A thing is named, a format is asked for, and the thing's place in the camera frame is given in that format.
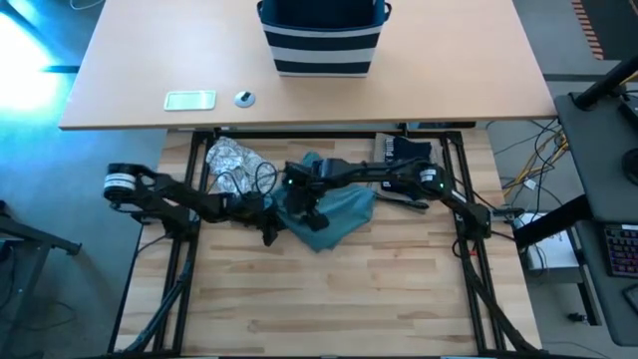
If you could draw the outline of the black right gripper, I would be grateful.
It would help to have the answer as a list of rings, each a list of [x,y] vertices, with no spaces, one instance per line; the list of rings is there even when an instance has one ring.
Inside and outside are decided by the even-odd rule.
[[[287,211],[291,214],[312,211],[328,189],[341,187],[339,177],[351,168],[351,164],[340,159],[317,160],[309,165],[286,162],[283,185]]]

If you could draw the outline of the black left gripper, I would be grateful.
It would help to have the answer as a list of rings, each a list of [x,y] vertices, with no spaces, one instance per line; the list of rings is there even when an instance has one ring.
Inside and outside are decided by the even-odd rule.
[[[263,244],[270,247],[278,232],[287,228],[277,215],[278,205],[269,195],[249,192],[234,195],[226,202],[226,211],[233,221],[261,229]]]

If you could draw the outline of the beige khaki shorts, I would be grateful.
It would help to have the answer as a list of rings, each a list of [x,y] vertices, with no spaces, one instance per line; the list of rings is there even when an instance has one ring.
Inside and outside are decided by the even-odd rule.
[[[415,142],[415,141],[411,141],[405,137],[400,137],[400,138],[405,138],[411,142],[414,143],[430,143],[432,145],[432,153],[431,153],[431,157],[429,159],[427,158],[412,158],[410,160],[402,160],[402,161],[395,161],[392,163],[386,163],[384,161],[384,139],[386,138],[390,138],[390,137],[396,137],[396,136],[391,136],[391,135],[387,135],[387,134],[382,134],[382,133],[377,133],[376,137],[375,137],[375,142],[374,142],[374,148],[373,148],[373,162],[374,163],[384,163],[385,165],[387,165],[388,167],[391,168],[391,174],[392,175],[397,175],[397,174],[402,174],[404,172],[408,172],[412,165],[416,164],[419,160],[427,160],[429,163],[431,164],[440,164],[442,162],[441,160],[441,146],[438,144],[433,144],[431,141],[426,141],[426,142]],[[399,181],[397,179],[392,179],[392,180],[385,180],[385,181],[396,181],[400,184],[404,184],[406,185],[409,189],[412,189],[414,192],[416,192],[416,190],[411,187],[407,182],[402,182]],[[367,184],[367,187],[369,187],[370,189],[372,189],[375,193],[375,197],[378,200],[381,201],[385,201],[388,203],[392,203],[392,204],[397,204],[397,205],[401,205],[401,206],[405,206],[407,208],[410,208],[412,210],[415,211],[419,211],[419,212],[423,212],[425,210],[427,210],[430,206],[428,201],[421,195],[419,194],[422,199],[420,200],[411,200],[409,197],[407,197],[404,194],[398,194],[398,193],[394,193],[394,192],[388,192],[385,191],[381,188],[381,184],[383,183],[383,181],[381,182],[369,182]]]

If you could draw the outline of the white leaf-print cloth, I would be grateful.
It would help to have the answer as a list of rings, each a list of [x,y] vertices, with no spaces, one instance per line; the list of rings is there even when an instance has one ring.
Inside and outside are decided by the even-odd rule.
[[[209,193],[269,194],[278,181],[278,168],[256,151],[237,141],[220,137],[205,158],[213,176]]]

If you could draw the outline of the navy Puma boxer briefs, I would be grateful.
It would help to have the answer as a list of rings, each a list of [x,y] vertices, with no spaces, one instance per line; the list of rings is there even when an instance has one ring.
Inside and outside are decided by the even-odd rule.
[[[414,143],[405,138],[390,137],[384,139],[384,161],[392,163],[395,161],[410,160],[412,158],[431,157],[432,145],[430,143]],[[404,194],[411,200],[420,200],[422,197],[409,189],[406,185],[396,181],[384,181],[381,188],[388,192]]]

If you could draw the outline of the navy white striped fabric bin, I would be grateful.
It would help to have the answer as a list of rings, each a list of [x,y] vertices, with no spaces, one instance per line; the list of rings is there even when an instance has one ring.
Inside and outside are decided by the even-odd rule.
[[[256,11],[279,75],[365,77],[388,0],[259,0]]]

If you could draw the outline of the light brown desk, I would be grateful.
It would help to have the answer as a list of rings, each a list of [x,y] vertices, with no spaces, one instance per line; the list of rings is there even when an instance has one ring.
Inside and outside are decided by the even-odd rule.
[[[546,120],[552,98],[511,0],[390,0],[364,78],[282,77],[257,0],[106,0],[63,130]],[[210,111],[167,112],[175,91]],[[234,104],[237,93],[256,100]]]

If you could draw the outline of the black diagonal desk leg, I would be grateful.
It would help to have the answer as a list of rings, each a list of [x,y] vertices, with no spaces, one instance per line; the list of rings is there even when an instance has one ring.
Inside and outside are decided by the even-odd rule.
[[[592,218],[585,194],[572,199],[548,214],[536,218],[513,232],[518,249],[525,249],[547,237],[571,228],[580,220]]]

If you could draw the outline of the grey metal stand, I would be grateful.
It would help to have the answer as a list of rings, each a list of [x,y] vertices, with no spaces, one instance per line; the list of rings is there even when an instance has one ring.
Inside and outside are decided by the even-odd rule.
[[[77,255],[81,243],[24,224],[12,217],[0,199],[0,359],[41,359],[39,351],[16,355],[12,336],[20,329],[40,331],[55,327],[31,327],[26,323],[27,306],[52,249]]]

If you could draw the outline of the white box device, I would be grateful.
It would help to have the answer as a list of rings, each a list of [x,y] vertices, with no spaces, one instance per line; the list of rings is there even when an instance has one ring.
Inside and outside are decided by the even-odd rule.
[[[579,263],[572,245],[570,231],[564,230],[553,234],[529,246],[524,252],[524,263],[528,271],[535,273],[577,269]]]

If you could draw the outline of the black side desk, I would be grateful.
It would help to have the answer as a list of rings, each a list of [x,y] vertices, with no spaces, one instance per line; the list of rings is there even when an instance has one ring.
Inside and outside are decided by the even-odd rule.
[[[615,344],[638,347],[638,313],[622,294],[638,278],[609,275],[604,247],[606,224],[638,230],[638,185],[622,170],[623,155],[638,149],[638,127],[622,117],[617,99],[603,99],[588,111],[578,109],[569,96],[555,98],[554,104],[592,212],[575,229],[603,318]]]

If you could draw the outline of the black keyboard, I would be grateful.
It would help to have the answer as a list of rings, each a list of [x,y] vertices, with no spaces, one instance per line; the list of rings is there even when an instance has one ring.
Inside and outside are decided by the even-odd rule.
[[[603,234],[603,252],[609,274],[638,278],[638,225],[605,225]]]

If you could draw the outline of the black round base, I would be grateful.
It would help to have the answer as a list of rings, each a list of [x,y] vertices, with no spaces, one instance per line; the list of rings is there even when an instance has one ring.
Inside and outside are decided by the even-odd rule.
[[[621,159],[624,176],[638,186],[638,148],[626,152]]]

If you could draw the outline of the dark rug with orange stripes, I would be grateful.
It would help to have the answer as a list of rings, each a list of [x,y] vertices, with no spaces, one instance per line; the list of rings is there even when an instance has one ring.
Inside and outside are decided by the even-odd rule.
[[[638,0],[570,0],[597,60],[624,61],[638,55]]]

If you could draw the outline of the black metal table frame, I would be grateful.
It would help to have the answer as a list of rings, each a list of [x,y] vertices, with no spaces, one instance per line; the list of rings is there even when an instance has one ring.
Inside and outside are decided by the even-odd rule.
[[[308,152],[350,162],[372,161],[375,132],[212,132],[169,134],[159,172],[204,190],[205,152],[220,136],[235,138],[278,167]],[[443,148],[465,188],[475,185],[502,203],[498,175],[484,132],[405,134]],[[144,357],[379,355],[470,356],[507,349],[487,308],[464,281],[455,257],[454,216],[441,203],[425,215],[378,202],[374,218],[333,251],[313,253],[284,231],[270,247],[241,224],[194,224],[193,241],[163,240],[140,253],[130,272],[126,301],[109,351],[135,341],[192,258],[184,286],[157,343]],[[472,256],[519,332],[539,347],[515,244],[494,236]]]

